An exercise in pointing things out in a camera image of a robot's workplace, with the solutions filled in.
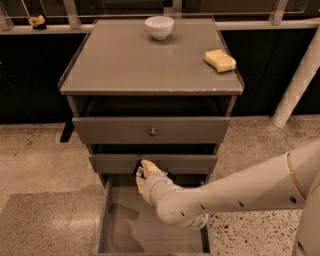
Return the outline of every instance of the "concrete floor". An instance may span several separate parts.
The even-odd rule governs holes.
[[[0,255],[90,255],[103,189],[63,124],[0,126]],[[232,118],[212,179],[320,138],[320,116]],[[215,255],[291,255],[301,211],[212,213]]]

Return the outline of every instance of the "gray tabletop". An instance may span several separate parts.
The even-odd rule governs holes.
[[[239,95],[238,71],[218,74],[205,52],[225,49],[211,19],[176,19],[163,41],[144,20],[99,20],[72,67],[65,95]]]

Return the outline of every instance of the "bowl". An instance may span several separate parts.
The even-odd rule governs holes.
[[[174,20],[166,16],[154,16],[146,19],[145,24],[155,40],[164,40],[170,35]]]

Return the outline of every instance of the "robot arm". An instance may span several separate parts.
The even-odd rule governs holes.
[[[199,229],[208,213],[303,208],[320,172],[320,140],[198,188],[173,184],[142,160],[137,184],[143,198],[169,225]]]

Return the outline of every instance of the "speckled floor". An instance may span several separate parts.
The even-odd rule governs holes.
[[[103,189],[63,124],[0,125],[0,255],[90,255]],[[320,137],[320,116],[232,118],[212,179]],[[291,255],[300,211],[212,213],[214,255]]]

